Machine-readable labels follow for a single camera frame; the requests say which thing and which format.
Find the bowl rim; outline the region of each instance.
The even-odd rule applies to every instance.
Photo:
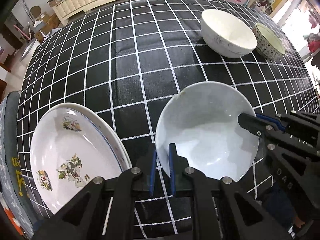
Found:
[[[240,23],[239,24],[242,24],[242,25],[244,25],[245,27],[247,27],[251,32],[252,32],[252,34],[254,35],[254,33],[253,33],[253,31],[252,31],[252,28],[250,28],[247,24],[245,24],[242,20],[240,20],[238,17],[236,17],[236,16],[234,16],[233,14],[231,14],[231,13],[228,13],[228,12],[225,12],[225,11],[223,11],[223,10],[219,10],[219,9],[205,9],[204,11],[202,11],[202,13],[201,13],[201,19],[203,19],[203,17],[202,17],[202,14],[205,12],[205,11],[219,11],[219,13],[221,12],[222,14],[226,14],[226,15],[231,15],[233,18],[235,18],[235,19],[237,19]],[[220,37],[222,37],[223,39],[225,39],[226,41],[228,41],[228,42],[230,42],[232,45],[234,45],[234,46],[237,46],[238,48],[241,48],[241,49],[250,49],[250,50],[254,50],[256,47],[257,47],[257,39],[255,38],[255,46],[252,46],[252,47],[249,47],[249,46],[239,46],[238,44],[235,44],[233,41],[230,41],[228,38],[226,38],[226,37],[224,37],[224,36],[222,36],[220,33],[218,33],[216,30],[214,30],[214,29],[212,29],[210,26],[209,26],[209,24],[207,24],[206,23],[206,21],[205,20],[203,20],[203,22],[213,31],[213,32],[215,32],[217,35],[219,35]]]
[[[285,55],[285,54],[286,54],[287,51],[286,51],[286,49],[285,49],[285,47],[284,47],[283,42],[280,40],[280,38],[278,37],[278,35],[276,35],[273,30],[271,30],[270,28],[268,28],[267,26],[265,26],[265,25],[262,24],[262,23],[256,23],[255,26],[257,27],[257,30],[260,32],[260,34],[261,34],[267,41],[268,41],[268,39],[262,34],[262,32],[261,32],[260,29],[259,29],[259,26],[260,26],[260,27],[263,27],[263,28],[267,29],[269,32],[273,33],[273,34],[275,35],[275,37],[276,37],[276,40],[279,42],[279,44],[280,44],[280,46],[281,46],[281,48],[283,49],[284,52],[281,52],[279,49],[275,48],[275,47],[268,41],[269,44],[270,44],[270,46],[273,47],[273,48],[274,48],[277,52],[279,52],[281,55]]]
[[[160,125],[160,120],[162,120],[164,118],[164,112],[165,110],[169,107],[169,104],[172,103],[172,101],[174,101],[176,99],[176,97],[178,95],[180,95],[185,89],[187,88],[191,88],[191,87],[194,87],[194,86],[198,86],[198,85],[203,85],[204,83],[211,83],[211,84],[219,84],[219,85],[222,85],[222,86],[225,86],[225,87],[228,87],[228,88],[231,88],[233,89],[238,95],[240,95],[243,100],[251,107],[251,114],[252,116],[256,117],[256,113],[252,107],[252,105],[250,104],[249,100],[244,96],[244,94],[242,94],[239,90],[235,89],[234,87],[228,85],[228,84],[225,84],[225,83],[222,83],[222,82],[217,82],[217,81],[202,81],[202,82],[198,82],[198,83],[194,83],[194,84],[191,84],[187,87],[185,87],[182,91],[180,91],[178,94],[174,95],[168,102],[167,104],[164,106],[164,109],[161,111],[161,114],[160,114],[160,117],[158,119],[158,123],[157,123],[157,126],[156,126],[156,131],[159,130],[159,125]],[[157,138],[159,137],[159,133],[156,132],[156,136],[155,136],[155,148],[157,150]],[[248,170],[250,169],[250,166],[248,167],[248,169],[238,178],[237,181],[239,181],[247,172]]]

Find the plate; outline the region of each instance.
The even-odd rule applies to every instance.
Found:
[[[125,165],[123,166],[124,170],[127,170],[129,168],[132,168],[132,164],[129,158],[129,155],[127,153],[127,150],[124,148],[123,143],[121,142],[120,138],[116,135],[114,130],[95,112],[90,110],[89,108],[79,105],[76,103],[61,103],[56,106],[53,106],[50,108],[48,112],[51,110],[57,109],[57,108],[71,108],[79,113],[83,114],[85,117],[90,119],[91,122],[93,122],[101,131],[101,133],[108,138],[108,143],[112,147],[113,151],[115,152],[119,162],[121,163],[123,155],[125,155],[126,158],[124,158]]]
[[[36,187],[56,213],[96,176],[118,177],[126,162],[87,117],[71,108],[49,110],[39,121],[30,145]]]
[[[249,101],[233,87],[200,82],[186,87],[166,104],[156,127],[156,151],[170,177],[168,147],[207,177],[238,181],[257,154],[259,138],[240,127],[241,113],[255,116]]]

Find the tablecloth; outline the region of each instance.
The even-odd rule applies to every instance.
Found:
[[[201,12],[209,8],[229,12],[250,27],[265,24],[283,41],[287,54],[277,61],[265,60],[256,50],[239,59],[220,56],[201,36]],[[93,110],[117,133],[134,166],[155,141],[165,104],[201,81],[233,86],[256,113],[319,113],[308,71],[277,24],[265,14],[223,0],[117,2],[45,40],[27,69],[17,122],[21,171],[37,212],[52,216],[30,168],[33,131],[49,108],[74,102]],[[273,184],[261,160],[258,155],[239,181],[254,198]],[[168,177],[157,164],[155,198],[136,203],[135,238],[191,230],[190,200],[170,195]]]

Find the cardboard box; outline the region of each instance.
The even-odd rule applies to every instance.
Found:
[[[39,21],[44,21],[45,23],[47,23],[49,21],[49,19],[50,19],[50,16],[47,14],[47,12],[44,12],[37,19]]]
[[[41,31],[44,34],[48,34],[52,29],[55,29],[59,26],[60,20],[57,17],[57,15],[54,13],[50,16],[49,20],[47,21],[46,25],[41,28]],[[39,42],[42,42],[44,40],[43,36],[40,32],[35,33],[35,37]]]
[[[55,5],[57,5],[60,2],[60,0],[49,0],[47,1],[47,3],[49,4],[50,7],[53,7]]]

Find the floor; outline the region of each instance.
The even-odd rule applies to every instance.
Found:
[[[12,91],[20,91],[23,83],[24,76],[26,74],[27,68],[20,63],[20,57],[27,46],[25,43],[19,50],[16,51],[10,65],[8,67],[11,69],[11,73],[7,74],[5,78],[5,82],[7,82],[7,86],[2,95],[3,99]]]

